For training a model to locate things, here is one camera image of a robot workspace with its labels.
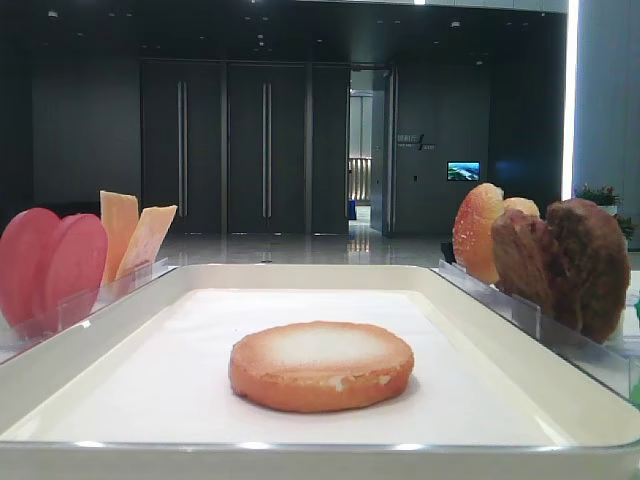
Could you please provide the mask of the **bread slice on tray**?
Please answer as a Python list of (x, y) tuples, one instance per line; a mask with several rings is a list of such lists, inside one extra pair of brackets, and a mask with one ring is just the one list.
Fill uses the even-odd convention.
[(297, 413), (365, 408), (401, 395), (414, 368), (411, 347), (375, 325), (313, 321), (268, 328), (232, 348), (233, 392)]

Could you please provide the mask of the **cheese slice right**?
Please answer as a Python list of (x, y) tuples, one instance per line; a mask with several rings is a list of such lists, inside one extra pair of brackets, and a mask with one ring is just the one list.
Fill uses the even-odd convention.
[(147, 207), (142, 210), (115, 279), (128, 276), (146, 264), (152, 264), (171, 226), (176, 205)]

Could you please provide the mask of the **cheese slice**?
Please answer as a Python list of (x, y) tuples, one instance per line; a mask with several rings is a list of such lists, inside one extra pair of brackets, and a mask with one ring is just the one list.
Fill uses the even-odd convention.
[(115, 279), (128, 276), (146, 264), (152, 264), (171, 226), (176, 205), (147, 207), (142, 210)]
[(101, 222), (108, 239), (102, 284), (114, 281), (139, 218), (138, 199), (134, 195), (100, 191)]

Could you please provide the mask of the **cheese slice left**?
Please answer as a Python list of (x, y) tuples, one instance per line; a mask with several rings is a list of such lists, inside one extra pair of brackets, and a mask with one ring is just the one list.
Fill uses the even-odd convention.
[(138, 199), (134, 195), (100, 191), (101, 222), (108, 239), (102, 284), (114, 281), (139, 218)]

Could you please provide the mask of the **bread slice by pusher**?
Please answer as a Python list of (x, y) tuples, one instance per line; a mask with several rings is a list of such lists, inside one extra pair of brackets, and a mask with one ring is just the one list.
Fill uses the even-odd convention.
[(540, 217), (540, 211), (534, 201), (522, 197), (510, 197), (503, 201), (505, 210), (519, 210), (526, 215)]

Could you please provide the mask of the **pink tomato slice front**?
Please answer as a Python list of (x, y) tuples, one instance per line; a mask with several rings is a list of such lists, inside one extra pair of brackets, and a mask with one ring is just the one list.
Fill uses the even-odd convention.
[(64, 217), (46, 242), (35, 270), (34, 317), (81, 292), (98, 290), (107, 246), (107, 235), (97, 216)]

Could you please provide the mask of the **pink tomato slice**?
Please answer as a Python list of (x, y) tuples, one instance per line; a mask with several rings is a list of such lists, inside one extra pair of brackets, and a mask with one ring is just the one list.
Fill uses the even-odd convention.
[(97, 216), (64, 217), (46, 242), (35, 270), (34, 317), (81, 292), (98, 290), (107, 246), (107, 235)]
[(9, 326), (24, 336), (41, 331), (33, 319), (35, 269), (59, 223), (51, 210), (31, 208), (17, 214), (1, 236), (1, 311)]

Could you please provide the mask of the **meat patty by pusher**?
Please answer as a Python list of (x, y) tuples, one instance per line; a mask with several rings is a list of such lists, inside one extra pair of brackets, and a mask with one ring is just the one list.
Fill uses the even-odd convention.
[(624, 235), (614, 216), (580, 198), (551, 204), (546, 223), (554, 239), (551, 316), (602, 344), (619, 324), (630, 283)]

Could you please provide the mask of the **pink tomato slice rear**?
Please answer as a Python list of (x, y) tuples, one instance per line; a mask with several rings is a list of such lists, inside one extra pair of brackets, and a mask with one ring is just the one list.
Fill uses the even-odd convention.
[(59, 223), (51, 210), (31, 208), (17, 214), (1, 236), (1, 311), (9, 326), (24, 336), (41, 331), (33, 319), (35, 269)]

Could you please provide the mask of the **white rectangular tray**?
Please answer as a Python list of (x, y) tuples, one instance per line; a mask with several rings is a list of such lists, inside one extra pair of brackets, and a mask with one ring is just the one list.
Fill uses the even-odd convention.
[[(399, 398), (289, 414), (228, 379), (232, 346), (313, 320), (403, 338)], [(631, 366), (575, 365), (437, 271), (180, 267), (1, 368), (5, 479), (635, 479)]]

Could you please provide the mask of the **small wall display screen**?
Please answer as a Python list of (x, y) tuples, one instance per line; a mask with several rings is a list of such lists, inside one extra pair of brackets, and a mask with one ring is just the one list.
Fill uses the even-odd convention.
[(477, 182), (480, 179), (480, 164), (478, 162), (448, 162), (448, 181)]

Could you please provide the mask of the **clear bread holder rail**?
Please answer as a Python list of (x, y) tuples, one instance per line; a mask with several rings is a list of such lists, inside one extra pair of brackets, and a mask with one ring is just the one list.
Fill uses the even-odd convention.
[(467, 293), (497, 291), (492, 283), (486, 283), (470, 275), (463, 266), (440, 260), (437, 273)]

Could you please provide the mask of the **clear cheese holder rail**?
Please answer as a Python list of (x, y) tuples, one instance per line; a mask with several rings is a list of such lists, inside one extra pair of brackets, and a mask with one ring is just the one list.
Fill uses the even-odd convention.
[(162, 258), (155, 263), (146, 263), (136, 267), (131, 273), (101, 287), (98, 300), (104, 303), (112, 303), (132, 293), (154, 278), (168, 270), (168, 259)]

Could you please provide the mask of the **clear patty holder rail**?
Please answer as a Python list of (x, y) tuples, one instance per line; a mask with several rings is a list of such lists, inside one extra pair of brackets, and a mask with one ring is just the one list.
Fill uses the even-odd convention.
[(517, 295), (512, 301), (512, 321), (541, 344), (575, 365), (601, 366), (611, 370), (621, 370), (628, 361), (639, 361), (639, 335), (625, 336), (627, 319), (637, 313), (639, 294), (630, 290), (626, 295), (626, 305), (614, 333), (598, 344), (581, 333), (544, 315), (535, 303)]

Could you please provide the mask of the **clear tomato holder rail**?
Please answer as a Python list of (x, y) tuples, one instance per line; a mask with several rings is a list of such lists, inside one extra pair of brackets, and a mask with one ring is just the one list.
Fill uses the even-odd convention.
[(16, 326), (11, 326), (4, 315), (1, 315), (1, 362), (4, 363), (86, 320), (102, 308), (107, 299), (109, 295), (102, 289), (81, 292), (61, 301), (52, 310)]

